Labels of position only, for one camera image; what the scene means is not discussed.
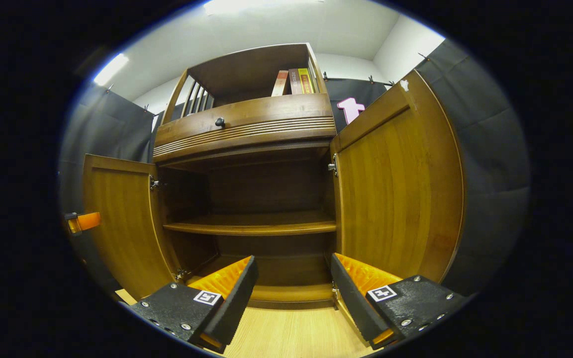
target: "open cabinet door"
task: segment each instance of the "open cabinet door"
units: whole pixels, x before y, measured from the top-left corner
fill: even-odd
[[[464,173],[438,100],[412,71],[331,142],[337,251],[441,282],[457,252]]]
[[[175,280],[179,268],[162,232],[157,190],[150,190],[156,166],[86,154],[84,206],[98,211],[90,229],[103,262],[137,301]]]

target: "drawer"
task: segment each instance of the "drawer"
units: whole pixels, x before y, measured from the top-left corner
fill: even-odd
[[[225,119],[225,127],[215,125]],[[332,138],[335,122],[326,93],[245,100],[185,116],[161,125],[153,161],[273,141]]]

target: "wooden cabinet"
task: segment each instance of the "wooden cabinet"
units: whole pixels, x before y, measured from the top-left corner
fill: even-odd
[[[278,70],[307,61],[316,93],[267,97]],[[171,121],[188,74],[213,108],[196,97],[185,106],[195,113]],[[331,299],[332,252],[440,281],[459,241],[462,166],[438,100],[417,73],[404,80],[407,90],[393,86],[337,135],[307,44],[189,68],[157,131],[153,165],[86,156],[85,205],[101,214],[92,234],[107,267],[135,299],[250,254],[259,301]]]

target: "white wall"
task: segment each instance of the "white wall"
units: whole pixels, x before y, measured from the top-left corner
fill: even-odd
[[[444,41],[432,29],[401,14],[388,38],[373,58],[373,63],[386,78],[397,83]]]
[[[368,80],[368,76],[373,76],[376,82],[388,82],[382,75],[380,70],[375,66],[373,61],[358,59],[357,57],[330,55],[330,54],[315,54],[318,59],[318,64],[322,72],[326,71],[327,77],[330,79],[355,79],[355,80]],[[167,108],[169,98],[173,92],[180,77],[171,81],[165,82],[157,88],[149,90],[144,95],[141,95],[134,100],[134,103],[145,107],[150,105],[147,110],[157,114],[161,113]],[[187,92],[191,87],[191,77],[185,82],[185,86],[178,96],[178,103],[185,101]]]

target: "wooden floor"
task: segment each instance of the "wooden floor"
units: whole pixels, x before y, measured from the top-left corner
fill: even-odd
[[[247,307],[222,356],[357,358],[373,353],[340,311],[268,310]]]

